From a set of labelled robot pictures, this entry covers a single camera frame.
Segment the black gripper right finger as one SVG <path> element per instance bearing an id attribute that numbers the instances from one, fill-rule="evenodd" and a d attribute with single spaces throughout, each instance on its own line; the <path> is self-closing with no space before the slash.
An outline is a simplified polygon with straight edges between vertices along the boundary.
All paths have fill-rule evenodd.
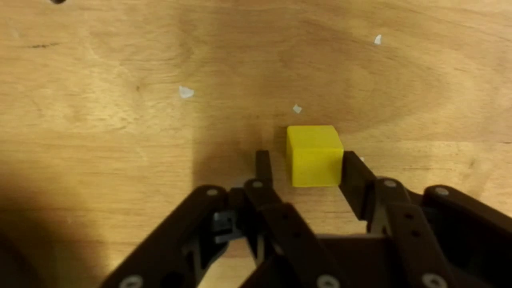
<path id="1" fill-rule="evenodd" d="M 449 186 L 414 194 L 353 152 L 339 189 L 366 234 L 337 243 L 347 288 L 512 288 L 512 218 Z"/>

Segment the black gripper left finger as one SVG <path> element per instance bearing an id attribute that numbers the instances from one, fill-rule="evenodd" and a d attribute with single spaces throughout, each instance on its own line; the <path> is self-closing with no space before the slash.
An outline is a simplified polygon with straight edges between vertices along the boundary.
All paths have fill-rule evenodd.
<path id="1" fill-rule="evenodd" d="M 193 189 L 101 288 L 197 288 L 237 238 L 246 240 L 256 261 L 246 288 L 349 288 L 318 237 L 273 190 L 265 150 L 254 155 L 254 178 L 245 186 Z"/>

